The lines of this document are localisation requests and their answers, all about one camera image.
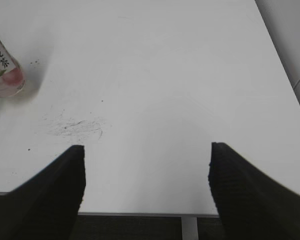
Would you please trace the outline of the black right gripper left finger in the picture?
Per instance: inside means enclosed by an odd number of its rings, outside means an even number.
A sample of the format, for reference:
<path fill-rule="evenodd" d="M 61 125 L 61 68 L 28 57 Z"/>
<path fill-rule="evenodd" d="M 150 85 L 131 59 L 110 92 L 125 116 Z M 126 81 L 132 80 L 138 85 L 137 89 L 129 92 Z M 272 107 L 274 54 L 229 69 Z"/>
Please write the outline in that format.
<path fill-rule="evenodd" d="M 85 148 L 73 145 L 0 195 L 0 240 L 67 240 L 86 188 Z"/>

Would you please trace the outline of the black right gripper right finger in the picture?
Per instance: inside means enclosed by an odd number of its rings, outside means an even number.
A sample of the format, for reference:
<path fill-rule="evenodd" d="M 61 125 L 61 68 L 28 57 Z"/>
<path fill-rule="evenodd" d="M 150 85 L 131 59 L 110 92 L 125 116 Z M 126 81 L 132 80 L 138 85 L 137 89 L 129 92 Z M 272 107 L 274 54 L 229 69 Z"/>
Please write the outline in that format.
<path fill-rule="evenodd" d="M 300 240 L 300 195 L 223 142 L 211 144 L 208 182 L 229 240 Z"/>

